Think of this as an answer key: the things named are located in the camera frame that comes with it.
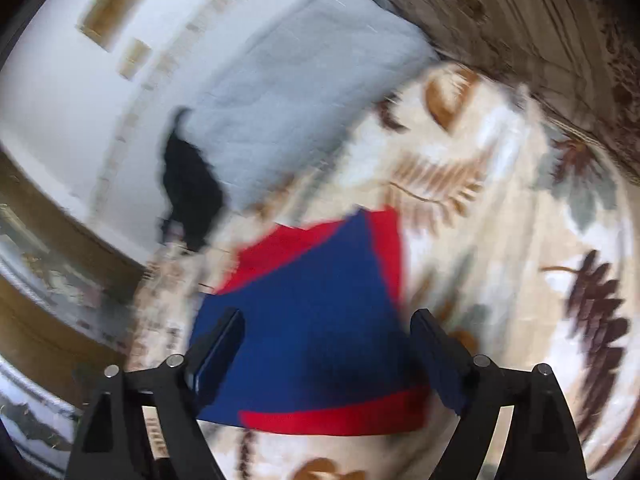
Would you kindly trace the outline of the red and blue knit garment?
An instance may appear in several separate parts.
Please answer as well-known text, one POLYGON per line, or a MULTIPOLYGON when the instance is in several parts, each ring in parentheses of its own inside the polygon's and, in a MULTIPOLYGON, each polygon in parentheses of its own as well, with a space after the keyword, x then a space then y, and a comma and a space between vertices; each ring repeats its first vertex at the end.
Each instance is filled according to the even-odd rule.
POLYGON ((362 437, 424 424, 430 389, 400 320, 395 211, 280 226, 239 254, 192 333, 235 308, 245 335, 200 419, 275 434, 362 437))

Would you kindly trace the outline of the black clothing pile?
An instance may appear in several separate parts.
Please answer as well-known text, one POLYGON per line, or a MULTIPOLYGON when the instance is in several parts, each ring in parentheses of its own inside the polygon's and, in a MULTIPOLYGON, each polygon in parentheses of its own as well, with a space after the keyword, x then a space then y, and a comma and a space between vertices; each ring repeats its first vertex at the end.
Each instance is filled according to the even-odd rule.
POLYGON ((171 227, 178 224, 186 249, 199 252, 224 210, 224 191, 201 152, 182 137, 182 124, 190 111, 176 109, 166 138, 162 185, 169 212, 160 222, 160 240, 166 243, 171 227))

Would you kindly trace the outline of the wooden glass door cabinet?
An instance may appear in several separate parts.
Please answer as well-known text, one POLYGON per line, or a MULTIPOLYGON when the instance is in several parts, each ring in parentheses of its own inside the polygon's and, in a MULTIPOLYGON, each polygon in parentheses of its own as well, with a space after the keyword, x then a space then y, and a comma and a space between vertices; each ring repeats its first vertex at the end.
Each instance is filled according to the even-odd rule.
POLYGON ((142 274, 1 157, 1 420, 36 478, 64 477, 96 380, 125 362, 142 274))

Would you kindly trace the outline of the leaf patterned beige blanket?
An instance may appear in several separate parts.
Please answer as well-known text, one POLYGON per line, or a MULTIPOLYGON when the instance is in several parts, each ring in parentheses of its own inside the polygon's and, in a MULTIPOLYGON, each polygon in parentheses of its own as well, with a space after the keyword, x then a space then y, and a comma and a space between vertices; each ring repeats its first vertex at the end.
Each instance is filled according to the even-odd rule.
POLYGON ((526 89, 458 64, 367 110, 334 159, 230 214, 204 252, 159 250, 128 368, 186 348, 204 292, 224 287, 248 246, 387 206, 400 218, 405 311, 431 310, 499 365, 550 364, 588 474, 619 477, 639 442, 639 192, 526 89))

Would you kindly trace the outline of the grey quilted pillow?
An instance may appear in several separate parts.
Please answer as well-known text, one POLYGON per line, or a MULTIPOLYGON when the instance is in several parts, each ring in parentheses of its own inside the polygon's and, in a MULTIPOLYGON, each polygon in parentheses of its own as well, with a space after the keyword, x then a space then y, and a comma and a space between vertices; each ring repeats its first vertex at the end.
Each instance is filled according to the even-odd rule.
POLYGON ((242 211, 435 60, 416 25, 374 0, 305 0, 207 84, 183 134, 242 211))

